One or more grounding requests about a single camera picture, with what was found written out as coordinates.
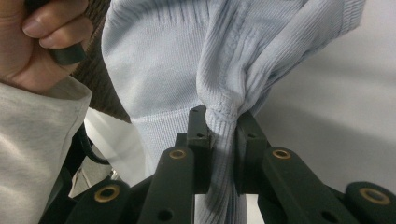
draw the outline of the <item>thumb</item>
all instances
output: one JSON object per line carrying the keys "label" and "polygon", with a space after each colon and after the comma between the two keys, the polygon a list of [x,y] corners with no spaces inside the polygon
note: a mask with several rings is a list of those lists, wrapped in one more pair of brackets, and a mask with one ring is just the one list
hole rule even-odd
{"label": "thumb", "polygon": [[24,0],[0,0],[0,19],[22,14],[24,11]]}

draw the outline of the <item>ribbed fabric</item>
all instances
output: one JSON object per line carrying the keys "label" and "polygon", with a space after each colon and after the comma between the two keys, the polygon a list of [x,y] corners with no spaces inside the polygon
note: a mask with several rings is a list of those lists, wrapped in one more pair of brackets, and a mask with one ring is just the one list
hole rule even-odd
{"label": "ribbed fabric", "polygon": [[210,191],[196,223],[245,223],[233,185],[233,132],[294,66],[356,28],[364,0],[113,0],[103,54],[146,147],[148,173],[190,108],[204,104],[215,136]]}

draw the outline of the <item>sleeve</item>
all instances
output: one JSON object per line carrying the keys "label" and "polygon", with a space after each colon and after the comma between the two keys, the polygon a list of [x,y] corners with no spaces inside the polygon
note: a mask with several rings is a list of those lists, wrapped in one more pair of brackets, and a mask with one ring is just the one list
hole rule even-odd
{"label": "sleeve", "polygon": [[0,83],[2,223],[38,223],[90,99],[71,77],[46,96]]}

